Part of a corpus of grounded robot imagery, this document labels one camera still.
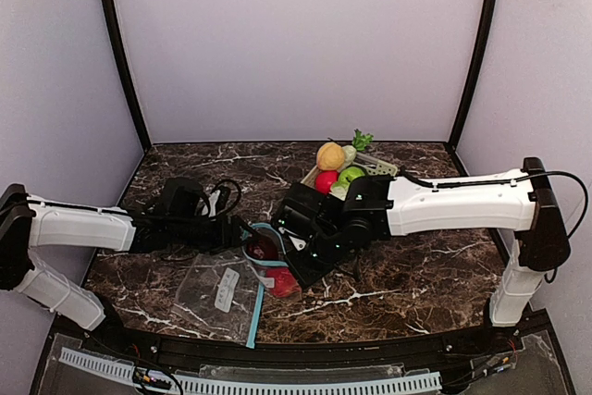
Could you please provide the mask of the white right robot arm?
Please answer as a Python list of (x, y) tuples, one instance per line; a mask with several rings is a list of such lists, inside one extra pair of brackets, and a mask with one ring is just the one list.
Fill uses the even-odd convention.
[(272, 226), (294, 239), (286, 258), (304, 289), (373, 241), (435, 230), (510, 230), (509, 263), (485, 314), (491, 327), (514, 327), (545, 275), (571, 254), (571, 233), (549, 182), (553, 174), (537, 157), (485, 176), (419, 179), (401, 169), (355, 179), (344, 199), (296, 182)]

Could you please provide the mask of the round red fruit toy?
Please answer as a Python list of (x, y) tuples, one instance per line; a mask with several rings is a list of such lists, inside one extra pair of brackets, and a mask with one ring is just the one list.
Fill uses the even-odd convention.
[(338, 179), (339, 172), (337, 170), (321, 171), (314, 180), (314, 188), (323, 194), (329, 194), (331, 187)]

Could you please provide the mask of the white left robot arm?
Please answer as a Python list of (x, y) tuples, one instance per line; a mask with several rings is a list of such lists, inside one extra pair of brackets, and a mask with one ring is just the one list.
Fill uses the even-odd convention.
[(173, 178), (139, 210), (46, 200), (9, 185), (1, 196), (1, 288), (19, 292), (84, 330), (115, 315), (107, 302), (81, 288), (33, 254), (44, 246), (152, 253), (173, 244), (217, 254), (242, 244), (250, 227), (234, 209), (241, 188), (220, 180), (211, 191), (193, 179)]

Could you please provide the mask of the clear zip bag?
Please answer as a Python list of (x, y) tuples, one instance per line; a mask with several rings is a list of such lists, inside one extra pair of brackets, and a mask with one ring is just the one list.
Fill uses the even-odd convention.
[(199, 254), (176, 291), (172, 312), (210, 339), (252, 349), (264, 293), (243, 253)]
[[(260, 231), (269, 231), (277, 237), (279, 259), (275, 260), (275, 261), (253, 259), (245, 251), (245, 243), (246, 242), (241, 246), (242, 253), (244, 254), (247, 261), (249, 262), (250, 268), (254, 272), (255, 277), (259, 280), (259, 283), (263, 285), (264, 291), (267, 294), (274, 297), (270, 293), (270, 290), (274, 287), (274, 279), (267, 278), (265, 276), (265, 272), (269, 268), (288, 267), (288, 264), (286, 263), (285, 258), (284, 258), (285, 245), (284, 245), (281, 235), (275, 229), (273, 229), (269, 224), (254, 223), (251, 225), (251, 227), (254, 228), (254, 235), (257, 235)], [(277, 298), (277, 297), (274, 297), (274, 298), (277, 298), (277, 299), (297, 299), (301, 294), (302, 294), (302, 292), (292, 295), (288, 298)]]

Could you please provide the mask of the dark red apple toy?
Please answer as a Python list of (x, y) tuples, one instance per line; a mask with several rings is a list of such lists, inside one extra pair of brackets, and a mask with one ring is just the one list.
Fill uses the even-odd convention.
[(278, 260), (278, 239), (269, 231), (260, 231), (257, 235), (247, 238), (245, 251), (256, 260)]

